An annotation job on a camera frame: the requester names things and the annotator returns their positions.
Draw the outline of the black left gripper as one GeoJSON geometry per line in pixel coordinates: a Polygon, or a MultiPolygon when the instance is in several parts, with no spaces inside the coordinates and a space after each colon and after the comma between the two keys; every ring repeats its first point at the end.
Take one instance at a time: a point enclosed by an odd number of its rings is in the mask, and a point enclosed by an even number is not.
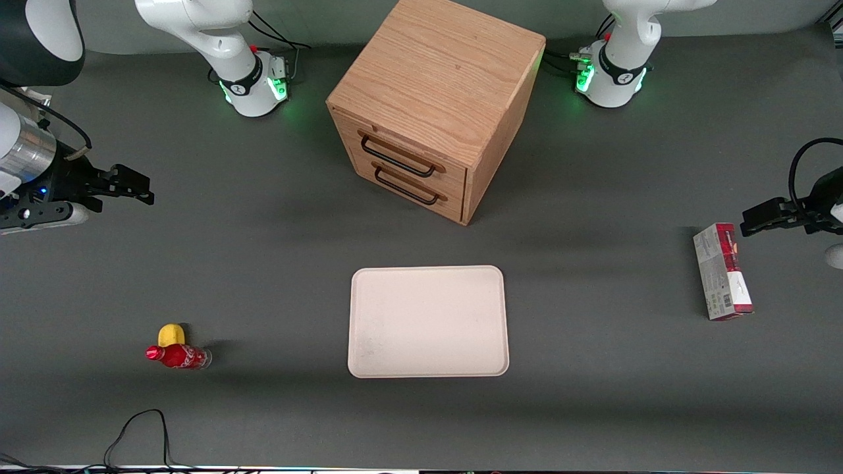
{"type": "Polygon", "coordinates": [[[810,235],[820,231],[841,235],[842,167],[822,175],[807,197],[800,203],[812,221],[805,224],[796,206],[788,199],[774,197],[742,213],[740,230],[743,237],[771,229],[803,227],[810,235]]]}

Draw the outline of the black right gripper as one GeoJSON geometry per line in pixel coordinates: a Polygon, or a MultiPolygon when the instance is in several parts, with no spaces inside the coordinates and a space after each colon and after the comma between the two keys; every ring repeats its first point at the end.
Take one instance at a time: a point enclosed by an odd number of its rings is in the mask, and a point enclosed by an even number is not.
{"type": "Polygon", "coordinates": [[[99,196],[132,198],[151,206],[155,195],[150,192],[150,178],[128,166],[113,165],[110,171],[100,170],[84,155],[68,160],[70,147],[60,146],[48,169],[26,185],[29,202],[68,201],[101,213],[99,196]]]}

